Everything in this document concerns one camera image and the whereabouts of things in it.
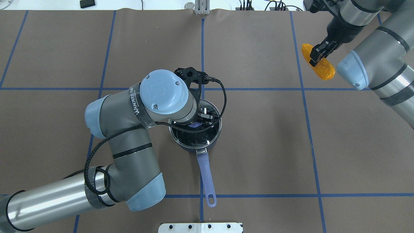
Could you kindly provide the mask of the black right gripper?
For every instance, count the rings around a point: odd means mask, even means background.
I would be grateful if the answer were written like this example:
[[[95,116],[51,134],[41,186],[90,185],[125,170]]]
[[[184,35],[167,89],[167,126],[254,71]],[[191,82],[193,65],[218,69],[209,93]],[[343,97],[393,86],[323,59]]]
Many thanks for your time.
[[[310,52],[309,64],[315,67],[323,58],[327,58],[340,44],[347,44],[364,29],[364,26],[351,25],[340,17],[333,17],[327,25],[325,45],[316,45]]]

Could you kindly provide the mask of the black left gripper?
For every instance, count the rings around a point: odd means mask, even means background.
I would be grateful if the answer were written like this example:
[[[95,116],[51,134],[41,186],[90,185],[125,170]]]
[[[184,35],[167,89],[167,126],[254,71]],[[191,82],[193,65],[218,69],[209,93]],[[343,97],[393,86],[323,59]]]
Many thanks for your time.
[[[201,124],[201,125],[205,125],[205,126],[210,126],[213,125],[215,123],[215,121],[217,120],[218,115],[215,112],[215,110],[211,109],[207,109],[207,108],[201,108],[201,111],[198,112],[198,117],[197,117],[197,124]]]

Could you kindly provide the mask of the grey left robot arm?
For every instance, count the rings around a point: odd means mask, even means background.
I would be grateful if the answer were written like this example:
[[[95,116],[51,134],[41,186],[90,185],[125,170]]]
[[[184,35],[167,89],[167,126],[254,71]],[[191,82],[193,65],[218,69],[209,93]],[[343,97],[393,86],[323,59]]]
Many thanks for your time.
[[[156,205],[166,195],[148,129],[167,126],[199,135],[219,124],[201,108],[201,88],[223,83],[192,67],[150,72],[127,90],[90,103],[84,114],[101,141],[84,168],[52,184],[1,199],[1,232],[25,233],[65,218],[126,202],[131,211]]]

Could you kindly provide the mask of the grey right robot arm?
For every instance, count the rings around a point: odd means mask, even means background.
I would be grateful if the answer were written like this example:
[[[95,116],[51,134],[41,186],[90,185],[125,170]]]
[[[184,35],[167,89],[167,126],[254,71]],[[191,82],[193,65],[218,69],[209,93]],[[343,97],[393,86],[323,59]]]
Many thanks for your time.
[[[413,68],[403,57],[413,50],[412,0],[305,0],[306,11],[328,11],[333,19],[327,36],[302,53],[323,80],[338,73],[357,90],[369,88],[411,127],[413,120]],[[380,11],[391,13],[369,36],[334,68],[327,57],[351,42]]]

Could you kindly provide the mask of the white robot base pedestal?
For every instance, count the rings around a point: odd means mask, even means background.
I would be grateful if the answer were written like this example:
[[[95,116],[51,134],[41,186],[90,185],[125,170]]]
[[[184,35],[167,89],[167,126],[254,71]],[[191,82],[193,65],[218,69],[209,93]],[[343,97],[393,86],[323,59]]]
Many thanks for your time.
[[[243,233],[242,223],[165,223],[158,233]]]

